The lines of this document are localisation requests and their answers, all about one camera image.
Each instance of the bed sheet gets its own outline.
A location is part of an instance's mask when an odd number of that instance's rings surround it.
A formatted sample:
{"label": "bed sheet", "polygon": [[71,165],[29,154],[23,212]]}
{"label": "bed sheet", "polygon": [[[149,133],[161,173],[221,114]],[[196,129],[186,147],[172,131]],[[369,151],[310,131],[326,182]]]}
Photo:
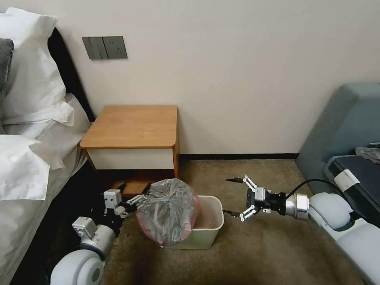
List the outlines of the bed sheet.
{"label": "bed sheet", "polygon": [[78,100],[72,95],[66,101],[74,108],[73,125],[55,121],[46,123],[6,125],[5,133],[24,135],[42,141],[61,157],[65,168],[50,171],[46,199],[0,201],[0,284],[7,285],[23,259],[51,201],[69,178],[86,162],[78,143],[90,122]]}

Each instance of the nightstand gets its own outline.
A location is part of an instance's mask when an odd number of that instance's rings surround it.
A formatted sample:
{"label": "nightstand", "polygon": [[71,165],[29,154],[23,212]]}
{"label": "nightstand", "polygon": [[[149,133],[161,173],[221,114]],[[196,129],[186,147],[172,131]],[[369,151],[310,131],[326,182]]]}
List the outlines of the nightstand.
{"label": "nightstand", "polygon": [[133,170],[125,195],[157,180],[158,169],[178,178],[177,106],[105,106],[80,146],[97,170]]}

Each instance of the white sticker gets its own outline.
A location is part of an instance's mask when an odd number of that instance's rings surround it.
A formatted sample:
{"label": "white sticker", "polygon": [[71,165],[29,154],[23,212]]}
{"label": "white sticker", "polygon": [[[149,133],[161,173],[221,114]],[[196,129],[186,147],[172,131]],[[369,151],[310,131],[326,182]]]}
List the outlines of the white sticker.
{"label": "white sticker", "polygon": [[360,183],[360,181],[348,169],[343,170],[334,178],[335,183],[344,192],[353,185]]}

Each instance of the black baseboard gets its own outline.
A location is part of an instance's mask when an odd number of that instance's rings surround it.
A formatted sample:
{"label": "black baseboard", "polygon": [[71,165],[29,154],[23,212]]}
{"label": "black baseboard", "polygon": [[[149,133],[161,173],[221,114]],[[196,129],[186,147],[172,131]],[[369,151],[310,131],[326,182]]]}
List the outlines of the black baseboard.
{"label": "black baseboard", "polygon": [[183,160],[251,160],[251,159],[296,159],[298,153],[284,154],[180,154]]}

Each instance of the gray pillow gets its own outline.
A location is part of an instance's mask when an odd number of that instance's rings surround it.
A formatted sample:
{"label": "gray pillow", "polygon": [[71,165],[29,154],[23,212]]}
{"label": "gray pillow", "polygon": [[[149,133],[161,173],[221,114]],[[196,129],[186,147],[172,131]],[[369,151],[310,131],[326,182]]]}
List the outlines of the gray pillow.
{"label": "gray pillow", "polygon": [[[8,74],[11,70],[12,55],[14,48],[15,46],[12,40],[0,38],[0,110],[5,96],[4,86],[7,82]],[[3,128],[0,122],[0,134],[2,133]]]}

